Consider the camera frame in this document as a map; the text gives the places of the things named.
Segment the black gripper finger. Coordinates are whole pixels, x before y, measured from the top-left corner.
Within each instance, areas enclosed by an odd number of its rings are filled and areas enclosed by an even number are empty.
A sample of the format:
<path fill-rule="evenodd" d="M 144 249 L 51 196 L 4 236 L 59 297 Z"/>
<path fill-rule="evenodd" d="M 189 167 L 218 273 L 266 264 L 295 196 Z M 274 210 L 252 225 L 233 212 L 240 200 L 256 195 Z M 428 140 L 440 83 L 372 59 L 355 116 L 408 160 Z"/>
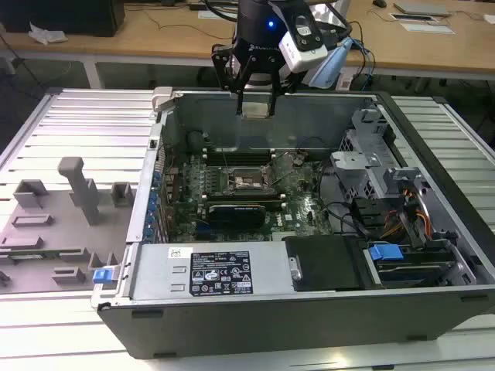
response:
<path fill-rule="evenodd" d="M 211 50 L 211 59 L 220 88 L 237 95 L 236 114 L 242 114 L 244 88 L 254 72 L 254 54 L 248 50 L 247 43 L 214 44 Z M 240 64 L 236 74 L 233 73 L 231 66 L 234 59 Z"/>
<path fill-rule="evenodd" d="M 268 114 L 275 114 L 277 98 L 285 94 L 292 94 L 296 89 L 296 74 L 285 64 L 271 73 L 271 96 L 269 100 Z"/>

